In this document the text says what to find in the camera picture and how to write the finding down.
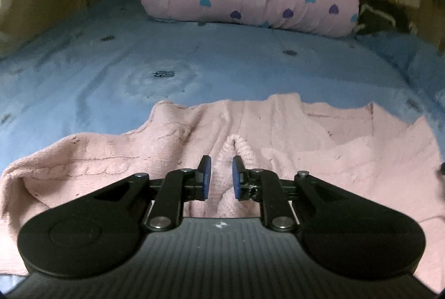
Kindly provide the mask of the pink knitted cardigan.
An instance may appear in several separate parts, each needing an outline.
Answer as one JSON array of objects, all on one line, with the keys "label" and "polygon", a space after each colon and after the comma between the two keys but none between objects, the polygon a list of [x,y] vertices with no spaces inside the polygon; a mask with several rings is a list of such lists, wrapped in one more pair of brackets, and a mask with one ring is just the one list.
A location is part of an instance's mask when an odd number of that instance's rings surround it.
[{"label": "pink knitted cardigan", "polygon": [[284,179],[307,170],[417,220],[426,251],[416,276],[435,291],[444,288],[443,159],[427,120],[406,124],[375,103],[336,109],[297,94],[193,107],[161,101],[136,130],[73,134],[11,163],[1,175],[1,271],[26,275],[17,235],[33,216],[134,173],[157,179],[195,167],[203,155],[212,159],[209,197],[188,204],[187,215],[258,213],[234,199],[235,155]]}]

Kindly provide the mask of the blue dandelion pillow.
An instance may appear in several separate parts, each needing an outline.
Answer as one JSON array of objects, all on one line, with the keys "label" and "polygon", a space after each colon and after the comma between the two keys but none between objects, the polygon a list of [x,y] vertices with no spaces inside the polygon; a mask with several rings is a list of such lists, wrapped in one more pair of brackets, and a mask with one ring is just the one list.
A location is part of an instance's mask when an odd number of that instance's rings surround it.
[{"label": "blue dandelion pillow", "polygon": [[444,56],[415,35],[393,31],[357,37],[360,44],[386,59],[408,84],[444,107]]}]

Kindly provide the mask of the blue dandelion bed sheet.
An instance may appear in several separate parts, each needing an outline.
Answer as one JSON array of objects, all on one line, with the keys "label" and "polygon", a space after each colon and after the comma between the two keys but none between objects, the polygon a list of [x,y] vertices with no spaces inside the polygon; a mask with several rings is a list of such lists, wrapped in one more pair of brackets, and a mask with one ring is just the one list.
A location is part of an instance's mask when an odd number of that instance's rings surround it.
[{"label": "blue dandelion bed sheet", "polygon": [[406,124],[425,118],[444,161],[444,107],[357,38],[165,23],[137,0],[103,0],[1,60],[1,171],[73,134],[136,130],[161,101],[283,94],[336,109],[375,103]]}]

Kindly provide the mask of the black and white garment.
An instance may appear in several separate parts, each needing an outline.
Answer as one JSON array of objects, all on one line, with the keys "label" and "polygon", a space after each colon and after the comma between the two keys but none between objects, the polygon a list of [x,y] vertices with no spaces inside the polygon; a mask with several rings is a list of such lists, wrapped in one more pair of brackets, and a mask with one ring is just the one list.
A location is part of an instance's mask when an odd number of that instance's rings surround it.
[{"label": "black and white garment", "polygon": [[362,36],[389,31],[417,34],[417,25],[404,6],[386,0],[360,0],[354,31]]}]

